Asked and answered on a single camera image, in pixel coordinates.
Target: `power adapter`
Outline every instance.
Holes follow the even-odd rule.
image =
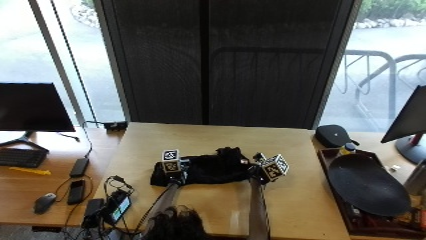
[[[87,164],[89,164],[87,158],[77,159],[74,166],[71,167],[71,170],[69,172],[69,177],[70,178],[82,177],[85,169],[87,168]]]
[[[81,228],[95,228],[99,223],[99,210],[103,206],[103,199],[94,198],[87,201],[87,205],[83,212],[83,218],[81,222]]]
[[[111,131],[121,131],[125,130],[127,128],[127,122],[122,121],[122,122],[106,122],[103,123],[103,128],[106,130],[111,130]]]

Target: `black cloth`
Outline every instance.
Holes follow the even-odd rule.
[[[181,159],[189,159],[186,170],[186,184],[222,184],[248,179],[251,164],[247,158],[240,154],[239,148],[219,148],[215,155],[186,156]],[[169,178],[166,177],[161,162],[154,165],[150,176],[150,185],[166,186]]]

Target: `monitor stand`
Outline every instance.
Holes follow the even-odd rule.
[[[423,134],[418,133],[395,141],[398,152],[415,164],[426,159],[426,139],[422,140],[422,136]]]
[[[18,143],[23,143],[37,149],[45,150],[46,152],[49,151],[47,149],[45,149],[43,147],[41,147],[39,145],[34,144],[33,142],[29,141],[29,136],[30,134],[33,134],[31,131],[26,131],[25,134],[19,137],[16,138],[14,140],[6,141],[4,143],[0,143],[0,147],[8,146],[8,145],[13,145],[13,144],[18,144]]]

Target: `wooden table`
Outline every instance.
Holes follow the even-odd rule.
[[[34,143],[49,149],[49,154],[37,169],[49,170],[51,175],[42,176],[33,173],[9,170],[0,167],[0,224],[17,224],[31,226],[62,227],[74,206],[66,205],[66,195],[61,202],[54,203],[46,213],[35,215],[33,213],[34,200],[49,192],[54,192],[59,184],[69,178],[69,171],[75,159],[83,157],[89,150],[89,142],[81,128],[75,128],[75,133],[67,133],[79,138],[63,137],[57,133],[38,132],[31,136]],[[89,155],[89,166],[86,175],[93,178],[91,198],[97,189],[103,171],[107,167],[110,156],[119,143],[123,132],[106,132],[105,129],[87,129],[87,136],[93,143],[93,150]],[[12,140],[22,135],[21,132],[1,132],[0,142]],[[58,198],[63,196],[69,183],[58,191]],[[79,226],[85,210],[85,202],[73,211],[67,226]]]
[[[149,184],[162,151],[179,149],[182,156],[202,155],[222,147],[239,147],[247,158],[256,152],[266,157],[280,153],[288,163],[287,175],[264,189],[272,239],[348,239],[310,132],[300,129],[130,123],[103,176],[103,180],[121,176],[135,189],[123,215],[130,229],[163,190]],[[101,187],[94,197],[105,197]],[[195,209],[207,233],[230,237],[248,232],[248,203],[247,181],[187,185],[174,199],[175,205]]]

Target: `computer monitor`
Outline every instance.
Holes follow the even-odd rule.
[[[53,83],[0,83],[0,131],[25,131],[8,142],[42,148],[29,141],[33,132],[74,132]]]
[[[382,143],[395,141],[400,155],[418,164],[426,159],[426,86],[416,86],[383,136]]]

